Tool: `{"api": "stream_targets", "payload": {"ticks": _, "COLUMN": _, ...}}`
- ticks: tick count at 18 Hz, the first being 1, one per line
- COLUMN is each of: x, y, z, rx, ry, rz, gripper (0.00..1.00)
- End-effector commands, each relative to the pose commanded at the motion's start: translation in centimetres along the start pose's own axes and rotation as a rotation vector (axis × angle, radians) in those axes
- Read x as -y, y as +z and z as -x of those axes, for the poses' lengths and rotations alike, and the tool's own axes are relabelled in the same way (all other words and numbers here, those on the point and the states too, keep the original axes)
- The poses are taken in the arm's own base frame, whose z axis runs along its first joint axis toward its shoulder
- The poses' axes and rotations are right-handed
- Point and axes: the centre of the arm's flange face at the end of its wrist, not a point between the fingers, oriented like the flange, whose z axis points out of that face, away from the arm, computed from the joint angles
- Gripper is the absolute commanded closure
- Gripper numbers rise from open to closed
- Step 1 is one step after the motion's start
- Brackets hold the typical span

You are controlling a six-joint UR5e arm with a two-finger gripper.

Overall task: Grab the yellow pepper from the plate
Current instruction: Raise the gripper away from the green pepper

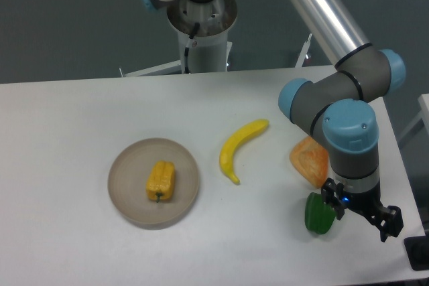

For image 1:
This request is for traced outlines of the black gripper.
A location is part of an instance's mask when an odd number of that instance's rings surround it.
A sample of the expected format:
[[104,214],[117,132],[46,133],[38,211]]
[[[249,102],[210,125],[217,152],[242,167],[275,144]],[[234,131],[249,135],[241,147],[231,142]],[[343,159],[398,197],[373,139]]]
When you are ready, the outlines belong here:
[[402,211],[397,206],[385,207],[380,201],[380,183],[366,192],[348,192],[342,183],[327,178],[321,187],[322,201],[336,213],[341,220],[345,209],[359,214],[375,226],[380,233],[381,242],[389,237],[398,237],[404,227]]

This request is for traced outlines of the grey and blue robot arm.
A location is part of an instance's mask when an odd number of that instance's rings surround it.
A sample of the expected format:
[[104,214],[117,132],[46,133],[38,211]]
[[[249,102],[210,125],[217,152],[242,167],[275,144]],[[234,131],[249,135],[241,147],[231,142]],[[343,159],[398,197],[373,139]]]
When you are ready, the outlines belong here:
[[[234,0],[142,0],[149,9],[166,8],[182,42],[185,74],[223,72],[227,45],[200,49],[227,33],[237,16]],[[345,210],[364,217],[381,240],[396,237],[404,223],[397,206],[380,200],[379,128],[370,102],[402,85],[406,69],[399,55],[373,47],[340,0],[290,0],[334,65],[319,82],[298,78],[280,92],[283,114],[330,158],[334,177],[323,184],[322,200],[342,218]]]

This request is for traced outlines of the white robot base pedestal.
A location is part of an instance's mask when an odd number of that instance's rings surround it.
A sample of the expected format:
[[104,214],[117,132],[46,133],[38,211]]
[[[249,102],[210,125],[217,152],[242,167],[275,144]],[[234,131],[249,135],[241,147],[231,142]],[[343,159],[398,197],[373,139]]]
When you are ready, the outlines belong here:
[[228,32],[237,18],[235,0],[181,0],[167,9],[167,16],[177,34],[180,59],[122,73],[122,77],[227,71],[232,47]]

